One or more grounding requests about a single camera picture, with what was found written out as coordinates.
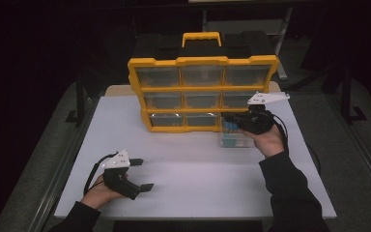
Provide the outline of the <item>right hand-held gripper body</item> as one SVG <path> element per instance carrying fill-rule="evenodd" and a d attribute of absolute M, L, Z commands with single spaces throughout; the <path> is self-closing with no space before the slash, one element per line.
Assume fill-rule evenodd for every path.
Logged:
<path fill-rule="evenodd" d="M 284 134 L 287 134 L 287 129 L 282 119 L 266 109 L 267 103 L 280 102 L 290 99 L 288 94 L 270 94 L 256 92 L 248 101 L 248 109 L 246 112 L 238 113 L 241 116 L 238 122 L 247 122 L 248 130 L 251 133 L 262 134 L 269 131 L 273 125 L 277 125 L 278 129 Z"/>

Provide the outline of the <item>person's right hand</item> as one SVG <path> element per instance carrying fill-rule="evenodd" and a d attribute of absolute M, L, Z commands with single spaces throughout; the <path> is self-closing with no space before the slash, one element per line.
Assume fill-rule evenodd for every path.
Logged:
<path fill-rule="evenodd" d="M 255 147 L 265 158 L 278 155 L 285 150 L 283 137 L 277 125 L 273 125 L 269 131 L 262 134 L 255 134 L 245 130 L 240 130 L 240 133 L 250 137 L 253 140 Z"/>

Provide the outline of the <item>black metal stand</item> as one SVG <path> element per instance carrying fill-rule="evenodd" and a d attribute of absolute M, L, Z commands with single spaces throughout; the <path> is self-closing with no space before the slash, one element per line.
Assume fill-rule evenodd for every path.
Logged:
<path fill-rule="evenodd" d="M 340 111 L 344 120 L 351 125 L 355 121 L 366 121 L 367 117 L 358 106 L 351 106 L 352 77 L 347 66 L 343 68 Z"/>
<path fill-rule="evenodd" d="M 86 76 L 80 72 L 75 81 L 76 109 L 71 110 L 66 119 L 67 123 L 75 123 L 77 127 L 81 125 L 86 114 L 86 104 L 90 99 L 88 81 Z"/>

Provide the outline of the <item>yellow black drawer organizer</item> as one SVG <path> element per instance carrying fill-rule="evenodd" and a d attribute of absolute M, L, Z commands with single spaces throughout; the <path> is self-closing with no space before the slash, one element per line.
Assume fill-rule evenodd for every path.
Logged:
<path fill-rule="evenodd" d="M 268 37 L 261 31 L 242 32 L 240 34 L 221 34 L 219 32 L 184 33 L 181 36 L 163 36 L 144 34 L 138 38 L 132 57 L 128 61 L 128 79 L 134 93 L 140 93 L 135 70 L 144 67 L 183 67 L 183 66 L 253 66 L 271 67 L 269 86 L 262 93 L 270 90 L 271 77 L 276 73 L 279 59 L 270 46 Z M 220 131 L 221 116 L 217 129 L 153 130 L 141 119 L 148 131 L 152 132 L 189 132 Z"/>

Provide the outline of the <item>grid of shut clear drawers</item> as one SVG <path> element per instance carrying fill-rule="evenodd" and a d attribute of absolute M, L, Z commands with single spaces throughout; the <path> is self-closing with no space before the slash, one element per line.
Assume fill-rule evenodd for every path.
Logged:
<path fill-rule="evenodd" d="M 269 65 L 137 68 L 142 116 L 153 130 L 217 129 L 222 112 L 244 110 L 267 90 L 270 71 Z"/>

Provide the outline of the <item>grey metal frame rail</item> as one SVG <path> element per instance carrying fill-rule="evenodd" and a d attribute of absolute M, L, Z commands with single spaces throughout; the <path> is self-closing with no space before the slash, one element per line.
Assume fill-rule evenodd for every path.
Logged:
<path fill-rule="evenodd" d="M 369 176 L 371 177 L 371 153 L 356 131 L 355 120 L 348 119 L 346 116 L 342 115 L 341 105 L 334 95 L 327 95 L 327 101 L 329 106 L 335 112 L 336 118 L 339 120 L 341 127 L 356 146 L 357 153 L 360 155 L 362 162 L 366 167 Z"/>
<path fill-rule="evenodd" d="M 52 217 L 98 102 L 97 98 L 85 99 L 83 118 L 78 121 L 77 98 L 60 100 L 28 162 L 35 206 L 26 232 L 43 232 Z"/>

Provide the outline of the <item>person's left hand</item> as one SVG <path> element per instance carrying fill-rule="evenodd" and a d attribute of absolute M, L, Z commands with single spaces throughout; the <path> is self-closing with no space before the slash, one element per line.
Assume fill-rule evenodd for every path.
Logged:
<path fill-rule="evenodd" d="M 117 198 L 123 198 L 123 195 L 108 188 L 104 184 L 103 176 L 100 175 L 80 202 L 92 209 L 99 210 L 108 202 Z"/>

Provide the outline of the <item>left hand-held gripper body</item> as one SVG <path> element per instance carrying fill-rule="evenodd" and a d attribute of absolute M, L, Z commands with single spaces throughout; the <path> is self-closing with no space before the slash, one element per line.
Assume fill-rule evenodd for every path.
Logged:
<path fill-rule="evenodd" d="M 130 168 L 130 157 L 126 150 L 110 155 L 100 167 L 103 169 L 104 184 L 111 190 L 134 200 L 140 193 L 140 186 L 130 182 L 126 176 Z"/>

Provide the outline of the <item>clear plastic drawer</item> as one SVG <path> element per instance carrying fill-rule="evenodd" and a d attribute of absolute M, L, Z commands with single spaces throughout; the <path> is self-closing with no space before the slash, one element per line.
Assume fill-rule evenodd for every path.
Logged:
<path fill-rule="evenodd" d="M 238 125 L 225 116 L 221 117 L 220 145 L 226 148 L 249 148 L 253 147 L 251 138 L 239 132 Z"/>

